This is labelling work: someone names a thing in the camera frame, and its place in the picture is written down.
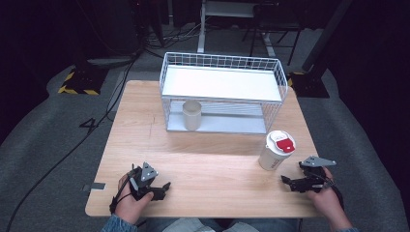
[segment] gray carpet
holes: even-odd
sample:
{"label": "gray carpet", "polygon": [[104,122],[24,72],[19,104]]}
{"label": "gray carpet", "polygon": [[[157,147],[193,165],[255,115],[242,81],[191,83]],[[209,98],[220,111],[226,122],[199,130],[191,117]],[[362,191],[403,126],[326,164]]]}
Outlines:
{"label": "gray carpet", "polygon": [[[305,30],[291,66],[286,73],[301,71],[301,66],[321,31]],[[240,29],[213,30],[207,34],[205,52],[247,56],[250,38],[241,42]],[[195,52],[197,37],[169,48],[150,49],[159,55],[166,51]],[[276,49],[286,63],[289,50]],[[266,57],[263,47],[255,56]],[[162,59],[144,53],[131,68],[129,79],[158,79]],[[99,96],[57,94],[72,67],[67,67],[48,83],[50,97],[33,109],[0,147],[0,230],[6,230],[18,202],[55,163],[68,154],[87,134],[79,125],[90,118],[97,121],[113,104],[114,89],[123,68],[110,70]],[[307,120],[319,156],[336,160],[332,167],[343,193],[345,209],[362,231],[408,231],[399,191],[387,173],[366,134],[339,99],[330,72],[323,81],[329,99],[302,99],[299,103]],[[109,113],[115,118],[114,111]],[[106,217],[88,217],[87,193],[103,155],[112,122],[100,126],[60,163],[26,198],[18,210],[11,231],[99,231]],[[303,231],[329,231],[324,218],[307,218]]]}

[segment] wooden table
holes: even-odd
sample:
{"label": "wooden table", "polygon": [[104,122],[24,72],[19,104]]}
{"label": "wooden table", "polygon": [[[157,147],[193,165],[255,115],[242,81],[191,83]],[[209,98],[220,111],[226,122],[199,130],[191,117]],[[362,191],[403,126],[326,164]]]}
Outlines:
{"label": "wooden table", "polygon": [[151,164],[160,175],[152,187],[171,182],[163,201],[151,202],[145,217],[308,218],[317,217],[305,194],[291,192],[280,175],[302,178],[298,162],[316,155],[292,89],[271,131],[289,132],[296,151],[276,171],[258,163],[265,135],[168,132],[157,81],[129,81],[95,179],[86,213],[109,216],[118,180],[132,164]]}

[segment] person's hand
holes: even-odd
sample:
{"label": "person's hand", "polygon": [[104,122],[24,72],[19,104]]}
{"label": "person's hand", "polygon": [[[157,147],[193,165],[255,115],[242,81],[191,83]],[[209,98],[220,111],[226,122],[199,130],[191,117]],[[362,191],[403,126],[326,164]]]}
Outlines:
{"label": "person's hand", "polygon": [[[333,179],[332,173],[326,168],[326,176]],[[351,228],[352,223],[338,202],[337,195],[331,188],[323,188],[320,192],[308,191],[307,197],[313,202],[314,207],[319,211],[331,225],[332,231]]]}
{"label": "person's hand", "polygon": [[[126,180],[127,175],[123,176],[120,179],[118,183],[118,189]],[[141,216],[142,210],[148,205],[148,203],[150,203],[153,197],[154,193],[148,192],[139,201],[136,201],[135,198],[133,198],[133,196],[131,195],[130,182],[127,182],[119,197],[119,199],[123,199],[118,203],[117,208],[115,209],[115,215],[130,224],[136,224],[139,217]]]}

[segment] white cup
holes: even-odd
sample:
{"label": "white cup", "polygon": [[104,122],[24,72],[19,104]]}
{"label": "white cup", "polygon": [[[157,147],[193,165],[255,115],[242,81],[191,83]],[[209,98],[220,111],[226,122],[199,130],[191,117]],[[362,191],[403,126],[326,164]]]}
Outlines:
{"label": "white cup", "polygon": [[188,100],[182,106],[184,125],[188,131],[196,131],[201,126],[201,104]]}
{"label": "white cup", "polygon": [[274,130],[266,136],[266,148],[259,157],[259,164],[265,170],[275,170],[295,151],[296,143],[291,135],[282,130]]}

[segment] white wire basket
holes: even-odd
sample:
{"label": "white wire basket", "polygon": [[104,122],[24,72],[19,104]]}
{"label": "white wire basket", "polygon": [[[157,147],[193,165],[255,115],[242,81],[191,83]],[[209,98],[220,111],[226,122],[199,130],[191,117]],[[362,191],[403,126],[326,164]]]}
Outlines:
{"label": "white wire basket", "polygon": [[201,104],[197,132],[266,134],[287,95],[278,59],[167,52],[160,92],[168,131],[188,131],[183,104]]}

